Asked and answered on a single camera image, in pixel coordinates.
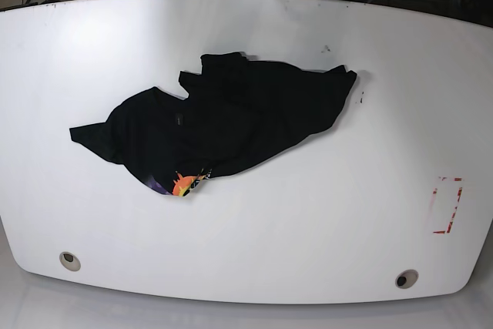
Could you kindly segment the red tape rectangle marking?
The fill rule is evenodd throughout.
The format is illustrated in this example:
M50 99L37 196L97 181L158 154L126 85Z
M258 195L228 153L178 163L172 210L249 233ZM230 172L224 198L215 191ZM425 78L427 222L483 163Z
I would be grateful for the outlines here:
M464 180L461 177L440 177L430 206L428 229L436 235L451 232L461 201Z

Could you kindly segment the black printed t-shirt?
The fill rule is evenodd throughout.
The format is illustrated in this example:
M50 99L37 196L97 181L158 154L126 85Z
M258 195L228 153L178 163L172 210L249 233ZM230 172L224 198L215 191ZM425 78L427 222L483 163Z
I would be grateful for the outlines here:
M330 129L357 80L343 65L307 71L238 52L205 54L201 64L179 74L186 98L147 89L106 121L71 128L72 141L157 193L185 196Z

